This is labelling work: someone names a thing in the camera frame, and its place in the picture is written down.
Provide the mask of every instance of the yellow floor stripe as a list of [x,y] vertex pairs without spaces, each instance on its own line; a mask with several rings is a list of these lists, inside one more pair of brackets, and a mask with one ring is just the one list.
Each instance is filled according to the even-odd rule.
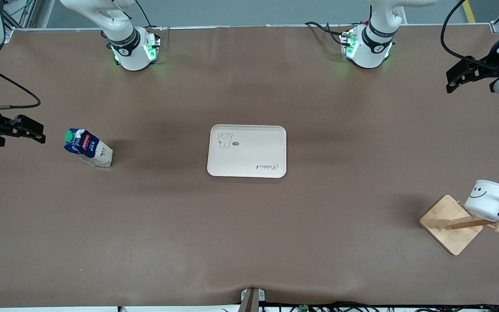
[[463,2],[463,10],[465,11],[465,16],[467,16],[467,22],[476,23],[475,17],[473,16],[473,11],[471,10],[471,6],[469,5],[469,0],[465,0],[465,2]]

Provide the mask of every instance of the black cable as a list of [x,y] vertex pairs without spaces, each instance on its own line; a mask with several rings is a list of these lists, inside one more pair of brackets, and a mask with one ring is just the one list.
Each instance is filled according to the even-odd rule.
[[340,44],[340,45],[342,45],[344,47],[349,47],[350,46],[349,43],[341,42],[338,39],[336,39],[336,37],[334,37],[334,33],[332,32],[331,26],[329,26],[328,23],[327,23],[327,29],[328,29],[328,32],[331,34],[331,37],[334,40],[334,42],[336,42],[336,43],[338,43],[338,44]]
[[452,312],[459,312],[459,311],[461,311],[461,310],[463,310],[463,309],[469,309],[469,308],[474,308],[474,307],[475,307],[475,306],[473,306],[473,305],[467,305],[467,306],[466,306],[466,305],[464,305],[464,306],[462,306],[462,307],[460,307],[460,308],[457,308],[457,309],[455,309],[455,310],[452,310]]
[[442,24],[442,31],[440,32],[440,43],[442,44],[442,48],[444,48],[444,50],[446,50],[446,52],[450,53],[450,55],[453,55],[454,57],[457,57],[458,59],[463,59],[464,61],[467,61],[467,62],[470,62],[470,63],[473,63],[473,64],[476,64],[478,66],[481,66],[481,67],[484,67],[486,69],[490,69],[491,71],[497,71],[499,72],[499,68],[496,68],[496,67],[491,67],[491,66],[488,66],[487,64],[483,63],[483,62],[479,62],[479,61],[476,61],[475,59],[472,59],[472,58],[469,58],[469,57],[465,57],[463,55],[460,55],[452,50],[450,50],[450,48],[448,48],[448,46],[446,45],[446,43],[444,42],[444,34],[446,33],[446,26],[448,26],[448,22],[450,20],[450,17],[452,17],[452,15],[454,14],[454,12],[463,4],[463,2],[465,2],[466,0],[460,0],[456,6],[454,6],[454,8],[452,8],[452,10],[450,11],[450,14],[448,14],[448,16],[446,17],[446,20],[444,20],[444,23]]
[[437,310],[432,310],[430,308],[421,308],[421,309],[417,309],[415,310],[414,312],[439,312],[440,310],[437,309]]
[[142,6],[140,5],[140,2],[138,2],[138,0],[136,0],[136,4],[138,5],[138,7],[140,8],[140,10],[142,11],[142,13],[144,14],[144,17],[146,18],[146,21],[147,21],[147,27],[154,27],[153,25],[151,25],[151,23],[149,22],[149,18],[147,18],[147,15],[144,11],[144,8],[142,8]]
[[498,309],[491,304],[479,304],[479,305],[467,305],[463,307],[463,309],[471,308],[471,307],[479,307],[479,309],[490,310],[491,312],[498,312]]
[[127,17],[128,19],[132,20],[132,16],[128,15],[128,14],[127,14],[126,12],[124,12],[124,11],[123,11],[123,13],[124,13],[124,15],[126,15],[126,17]]
[[22,91],[25,91],[26,93],[28,93],[30,96],[32,96],[35,100],[36,100],[36,104],[32,104],[32,105],[8,105],[8,106],[4,106],[5,109],[14,109],[14,108],[33,108],[33,107],[38,107],[40,106],[41,104],[41,101],[40,101],[40,98],[37,97],[34,93],[32,93],[30,90],[26,89],[25,87],[19,85],[18,83],[16,83],[13,79],[10,79],[8,77],[6,77],[5,75],[3,75],[2,73],[0,73],[0,77],[2,77],[3,79],[5,79],[6,81],[12,83],[13,85],[16,85],[17,87],[19,87]]
[[338,305],[338,310],[341,311],[341,307],[345,307],[345,306],[349,306],[350,308],[348,310],[344,310],[344,312],[349,312],[349,311],[352,311],[352,310],[358,310],[359,312],[363,312],[363,310],[361,310],[360,308],[356,307],[356,306],[352,306],[352,305],[349,305],[349,304],[341,304],[341,302],[335,302],[334,304],[337,304]]
[[[317,26],[319,27],[320,30],[322,30],[323,32],[329,32],[327,28],[321,26],[319,23],[315,23],[315,22],[307,22],[305,23],[305,25],[309,26],[309,25],[314,25],[314,26]],[[331,32],[333,34],[336,34],[336,35],[341,35],[342,33],[339,33],[339,32]]]
[[360,308],[365,308],[365,310],[367,312],[369,312],[369,308],[371,308],[375,312],[380,312],[374,306],[371,306],[371,305],[368,305],[368,304],[364,304],[364,303],[359,303],[359,302],[335,302],[334,304],[337,305],[337,306],[344,306],[344,307],[347,306],[347,307],[349,307],[351,309],[358,310],[359,312],[363,312]]

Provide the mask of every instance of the milk carton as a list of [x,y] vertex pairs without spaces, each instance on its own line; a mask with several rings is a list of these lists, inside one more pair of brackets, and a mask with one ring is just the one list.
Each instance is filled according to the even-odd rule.
[[71,128],[65,140],[65,150],[76,154],[90,166],[111,166],[113,150],[86,129]]

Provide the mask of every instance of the green bottle cap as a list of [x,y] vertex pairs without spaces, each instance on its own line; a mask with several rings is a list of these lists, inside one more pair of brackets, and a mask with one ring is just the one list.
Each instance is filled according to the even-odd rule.
[[72,131],[67,132],[67,134],[65,135],[65,140],[67,140],[67,142],[74,142],[75,134]]

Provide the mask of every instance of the wooden base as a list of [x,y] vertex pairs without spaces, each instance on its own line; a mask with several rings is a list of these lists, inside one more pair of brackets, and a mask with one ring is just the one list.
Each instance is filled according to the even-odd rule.
[[461,251],[473,241],[483,229],[482,225],[464,229],[445,229],[452,219],[468,217],[460,203],[449,195],[444,195],[421,218],[421,225],[452,255]]

